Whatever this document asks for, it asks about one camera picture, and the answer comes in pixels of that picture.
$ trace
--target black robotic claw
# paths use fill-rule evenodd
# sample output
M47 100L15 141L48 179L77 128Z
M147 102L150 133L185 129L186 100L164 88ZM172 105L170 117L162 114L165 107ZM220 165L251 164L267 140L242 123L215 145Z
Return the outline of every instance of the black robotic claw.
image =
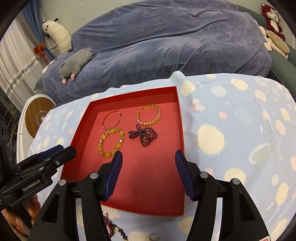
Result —
M270 241L264 221L241 182L216 180L188 162L181 150L175 163L186 195L198 201L187 241L211 241L216 216L217 198L223 198L219 241Z
M34 154L16 164L7 173L0 188L0 211L9 208L15 212L31 228L31 217L23 207L23 203L33 195L52 184L51 177L57 168L72 160L76 150L72 146L63 148L58 145L39 154Z
M28 241L78 241L76 198L81 198L87 241L111 241L100 201L113 194L121 167L122 153L80 182L60 180L44 203L32 227Z

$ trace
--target blue curtain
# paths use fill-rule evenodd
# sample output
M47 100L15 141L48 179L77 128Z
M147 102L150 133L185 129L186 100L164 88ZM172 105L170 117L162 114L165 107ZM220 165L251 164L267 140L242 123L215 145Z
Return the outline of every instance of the blue curtain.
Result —
M43 43L43 31L42 31L42 21L41 21L41 14L40 14L40 4L39 0L31 0L22 10L28 25L30 26L31 30L35 34L37 40ZM53 53L45 48L45 54L48 57L49 61L55 59Z

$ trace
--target wall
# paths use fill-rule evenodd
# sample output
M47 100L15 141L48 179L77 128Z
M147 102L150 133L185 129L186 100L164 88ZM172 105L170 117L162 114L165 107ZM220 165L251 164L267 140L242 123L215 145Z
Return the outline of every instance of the wall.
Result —
M265 3L269 6L272 6L269 2L267 2L266 0L228 0L229 2L233 2L235 4L241 5L243 7L249 8L259 14L261 14L261 4ZM295 43L294 43L294 36L293 33L291 32L290 28L288 27L288 25L285 23L285 21L281 18L279 20L279 25L282 27L283 29L283 34L286 37L286 43L288 43L289 45L291 45L293 48L295 48Z
M96 17L135 0L41 0L45 20L60 19L70 34Z
M41 0L41 10L45 20L60 19L60 23L74 33L84 24L121 5L139 0ZM266 0L229 0L261 14L261 4L270 5ZM285 21L280 26L286 36L286 42L295 48L293 34Z

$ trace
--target dark red beaded necklace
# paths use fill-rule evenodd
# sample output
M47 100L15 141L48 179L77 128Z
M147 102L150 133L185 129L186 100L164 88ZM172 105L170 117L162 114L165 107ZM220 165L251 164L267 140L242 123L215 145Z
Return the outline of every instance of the dark red beaded necklace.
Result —
M120 235L122 236L123 240L128 241L128 236L126 236L125 232L122 229L120 229L117 225L113 224L112 221L105 216L104 216L104 220L105 220L106 226L110 230L110 233L109 233L110 238L112 238L114 236L115 230L117 230L120 233Z
M142 144L142 146L148 146L152 140L155 140L157 138L157 133L151 127L141 129L141 126L139 124L136 124L136 128L137 131L128 132L130 134L128 137L130 139L134 139L140 136L140 143Z

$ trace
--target yellow beaded bracelet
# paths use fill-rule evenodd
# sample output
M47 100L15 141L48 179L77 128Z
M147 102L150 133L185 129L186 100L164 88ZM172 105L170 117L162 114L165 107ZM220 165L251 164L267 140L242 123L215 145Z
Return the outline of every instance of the yellow beaded bracelet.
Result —
M113 134L113 133L116 133L116 132L119 132L119 134L120 134L119 143L116 144L115 148L112 151L105 153L103 151L103 142L104 142L104 140L106 139L106 137L108 135ZM105 132L102 135L102 137L100 139L100 142L98 144L98 150L99 150L100 154L103 157L110 157L110 156L114 155L115 152L117 152L117 150L119 150L121 148L121 146L123 144L123 140L124 140L124 131L121 128L113 128L113 129L110 129L110 130L108 130L107 132Z

